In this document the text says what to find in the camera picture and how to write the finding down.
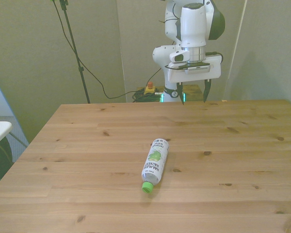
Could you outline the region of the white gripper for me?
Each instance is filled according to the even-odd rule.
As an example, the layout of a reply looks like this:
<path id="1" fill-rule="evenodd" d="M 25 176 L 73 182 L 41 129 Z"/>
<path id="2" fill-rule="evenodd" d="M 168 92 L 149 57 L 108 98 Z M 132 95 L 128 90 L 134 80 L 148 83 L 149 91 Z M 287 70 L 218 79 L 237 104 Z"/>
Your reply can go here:
<path id="1" fill-rule="evenodd" d="M 170 62 L 166 66 L 167 79 L 170 83 L 177 83 L 177 93 L 182 104 L 185 102 L 182 82 L 204 80 L 203 102 L 206 102 L 211 88 L 211 79 L 217 79 L 221 76 L 221 55 L 207 56 L 203 63 L 206 64 L 185 67 L 184 69 L 179 67 L 188 65 L 188 63 L 174 64 Z"/>

